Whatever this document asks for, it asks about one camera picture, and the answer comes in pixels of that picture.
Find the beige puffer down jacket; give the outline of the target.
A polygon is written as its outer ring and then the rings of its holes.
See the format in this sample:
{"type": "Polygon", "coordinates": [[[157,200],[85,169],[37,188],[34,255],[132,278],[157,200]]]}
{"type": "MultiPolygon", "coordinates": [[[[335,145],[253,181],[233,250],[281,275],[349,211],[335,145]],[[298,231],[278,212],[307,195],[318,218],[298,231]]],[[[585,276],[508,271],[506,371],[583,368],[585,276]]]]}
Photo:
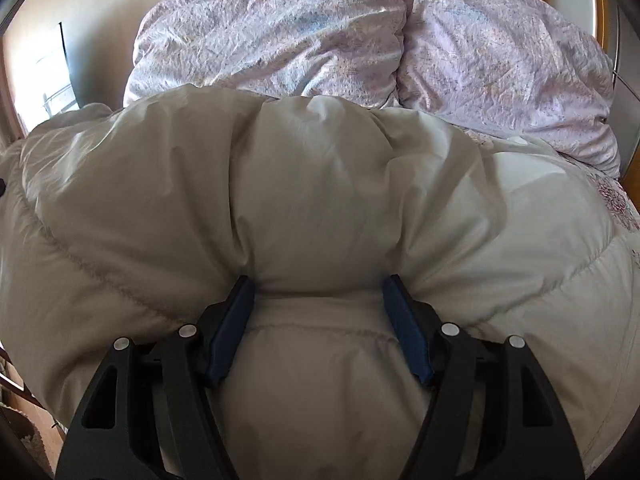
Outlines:
{"type": "Polygon", "coordinates": [[[1,340],[68,424],[119,337],[257,286],[214,405],[244,479],[395,479],[428,395],[382,283],[518,335],[593,471],[639,407],[639,268],[589,179],[427,114],[184,86],[58,116],[1,157],[1,340]]]}

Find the bright window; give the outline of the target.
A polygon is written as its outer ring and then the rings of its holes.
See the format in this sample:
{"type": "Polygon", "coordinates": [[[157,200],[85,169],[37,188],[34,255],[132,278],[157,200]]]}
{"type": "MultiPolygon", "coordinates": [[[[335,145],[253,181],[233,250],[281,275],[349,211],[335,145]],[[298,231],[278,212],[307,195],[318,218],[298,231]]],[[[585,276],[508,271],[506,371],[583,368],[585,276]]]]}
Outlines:
{"type": "Polygon", "coordinates": [[[13,104],[26,133],[52,117],[78,110],[61,23],[6,40],[13,104]]]}

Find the floral bed sheet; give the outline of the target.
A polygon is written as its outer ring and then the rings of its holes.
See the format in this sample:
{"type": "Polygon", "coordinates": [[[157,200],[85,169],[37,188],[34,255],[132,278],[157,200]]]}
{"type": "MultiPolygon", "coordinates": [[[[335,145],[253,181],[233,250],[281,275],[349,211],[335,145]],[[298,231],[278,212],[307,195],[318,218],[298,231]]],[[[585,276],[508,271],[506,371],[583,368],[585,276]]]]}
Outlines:
{"type": "Polygon", "coordinates": [[[617,226],[631,236],[631,259],[636,268],[639,267],[639,211],[623,189],[619,180],[607,176],[601,170],[580,162],[576,158],[562,154],[545,140],[524,134],[524,136],[495,136],[482,133],[470,128],[462,128],[474,142],[482,148],[492,150],[498,143],[520,144],[523,146],[538,146],[546,148],[555,155],[582,172],[590,181],[591,186],[599,193],[608,213],[617,226]]]}

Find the lilac floral duvet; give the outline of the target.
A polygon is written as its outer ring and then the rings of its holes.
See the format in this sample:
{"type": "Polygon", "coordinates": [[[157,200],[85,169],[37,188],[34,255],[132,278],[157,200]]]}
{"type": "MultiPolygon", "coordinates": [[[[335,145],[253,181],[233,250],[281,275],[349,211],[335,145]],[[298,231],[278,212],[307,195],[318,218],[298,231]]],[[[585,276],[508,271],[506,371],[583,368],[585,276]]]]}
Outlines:
{"type": "Polygon", "coordinates": [[[124,101],[183,84],[402,106],[620,174],[611,62],[542,0],[163,0],[124,101]]]}

